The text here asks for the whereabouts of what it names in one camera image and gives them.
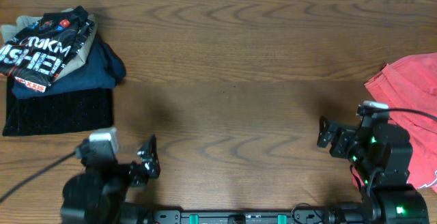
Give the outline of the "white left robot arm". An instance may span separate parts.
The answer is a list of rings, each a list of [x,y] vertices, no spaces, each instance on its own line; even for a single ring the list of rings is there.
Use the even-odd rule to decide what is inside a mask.
[[[62,223],[153,223],[152,211],[126,201],[130,187],[146,186],[160,175],[156,136],[137,151],[141,161],[119,163],[109,140],[83,140],[75,148],[85,172],[70,178],[63,188]]]

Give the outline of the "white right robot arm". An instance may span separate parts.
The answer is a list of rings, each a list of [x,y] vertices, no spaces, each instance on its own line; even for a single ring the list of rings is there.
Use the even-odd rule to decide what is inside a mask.
[[[428,223],[425,200],[408,183],[413,148],[407,130],[373,117],[357,127],[321,117],[317,145],[350,163],[362,199],[330,206],[324,223]]]

